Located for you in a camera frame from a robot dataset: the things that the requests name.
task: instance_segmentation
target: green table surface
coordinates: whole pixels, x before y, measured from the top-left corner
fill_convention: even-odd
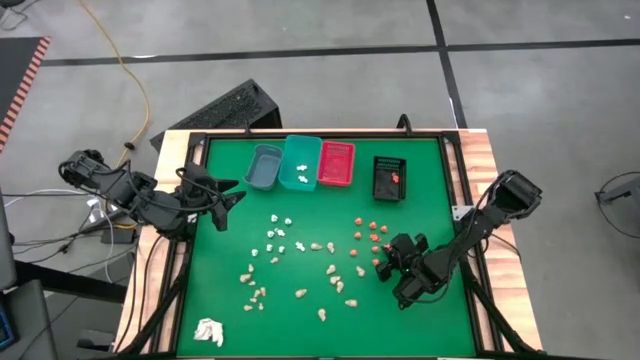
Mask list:
[[[247,196],[229,214],[229,229],[217,232],[209,215],[198,223],[189,274],[184,314],[178,338],[179,356],[469,356],[474,353],[470,319],[462,279],[453,276],[446,296],[435,304],[414,304],[398,309],[391,289],[399,274],[386,283],[378,280],[372,259],[373,245],[382,245],[397,233],[424,233],[430,246],[447,243],[454,235],[438,142],[421,140],[344,140],[356,145],[354,177],[346,188],[318,184],[313,192],[297,192],[276,185],[265,192],[241,181],[237,190]],[[214,140],[207,166],[218,178],[242,179],[251,163],[254,147],[267,143],[282,147],[280,140]],[[398,203],[372,197],[374,155],[407,160],[407,198]],[[277,223],[270,217],[276,214]],[[284,219],[293,220],[291,226]],[[354,219],[365,224],[357,227]],[[387,225],[381,243],[369,240],[370,221]],[[267,231],[284,229],[285,237],[267,238]],[[363,234],[355,240],[356,231]],[[307,250],[300,252],[295,242]],[[326,250],[333,242],[335,254]],[[311,243],[325,247],[311,251]],[[266,252],[272,243],[274,251]],[[286,247],[280,255],[277,248]],[[251,250],[258,249],[257,257]],[[358,255],[351,257],[349,251]],[[273,256],[280,258],[271,264]],[[257,286],[240,282],[248,264],[255,267]],[[330,264],[345,283],[341,294],[329,283]],[[367,273],[360,278],[356,266]],[[249,302],[259,286],[264,310]],[[297,299],[295,291],[305,288]],[[344,304],[356,299],[357,308]],[[244,305],[254,310],[245,311]],[[327,311],[321,322],[317,311]],[[224,344],[195,341],[200,319],[224,324]]]

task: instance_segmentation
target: red plastic bin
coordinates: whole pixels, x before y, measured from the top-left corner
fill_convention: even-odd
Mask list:
[[[322,142],[318,181],[325,185],[348,186],[353,180],[356,146],[335,141]]]

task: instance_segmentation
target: white crumpled paper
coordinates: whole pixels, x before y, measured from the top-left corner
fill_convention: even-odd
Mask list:
[[[211,339],[218,347],[222,346],[224,338],[222,336],[222,323],[211,319],[202,319],[198,322],[198,328],[193,335],[194,340],[207,341]]]

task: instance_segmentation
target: gray concrete floor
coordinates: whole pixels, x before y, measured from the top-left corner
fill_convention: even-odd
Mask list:
[[[131,56],[435,44],[422,0],[90,4],[123,55]],[[640,4],[632,0],[437,5],[449,44],[640,37]],[[43,0],[28,14],[27,23],[0,36],[50,35],[48,59],[112,56],[75,0]],[[451,59],[469,126],[489,129],[500,169],[519,169],[545,191],[535,214],[515,225],[545,349],[637,358],[640,242],[608,227],[593,192],[617,173],[639,168],[640,48],[466,52],[452,53]],[[151,129],[133,156],[134,167],[150,173],[157,154],[146,139],[248,78],[280,105],[286,127],[392,126],[402,112],[416,127],[455,126],[436,53],[130,68],[152,103]],[[56,172],[60,161],[83,148],[99,149],[115,161],[143,116],[141,96],[117,66],[41,68],[0,155],[3,190],[66,188]],[[621,227],[640,233],[637,212],[628,205],[607,211]],[[79,198],[30,199],[11,206],[8,215],[18,241],[27,241],[73,232],[86,210]],[[54,250],[41,248],[21,258],[34,260]],[[69,270],[107,252],[88,239],[44,265]],[[114,271],[128,266],[118,264]],[[73,308],[69,319],[83,313]]]

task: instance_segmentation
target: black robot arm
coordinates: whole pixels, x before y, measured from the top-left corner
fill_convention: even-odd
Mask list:
[[[96,150],[76,151],[60,164],[58,172],[72,186],[108,200],[134,221],[152,225],[174,241],[193,239],[195,214],[211,212],[218,231],[226,230],[227,213],[246,194],[223,194],[238,181],[213,179],[193,163],[176,170],[183,184],[174,192],[154,190],[158,183],[154,178],[131,172],[129,161],[111,169]]]
[[[486,205],[481,209],[476,206],[460,220],[462,230],[449,244],[430,250],[423,234],[418,234],[415,242],[408,234],[394,237],[383,249],[387,261],[376,267],[378,277],[387,281],[392,270],[400,271],[402,276],[393,295],[401,309],[409,307],[423,293],[434,294],[445,286],[465,254],[494,229],[529,216],[540,204],[541,193],[519,172],[505,171],[484,193]]]

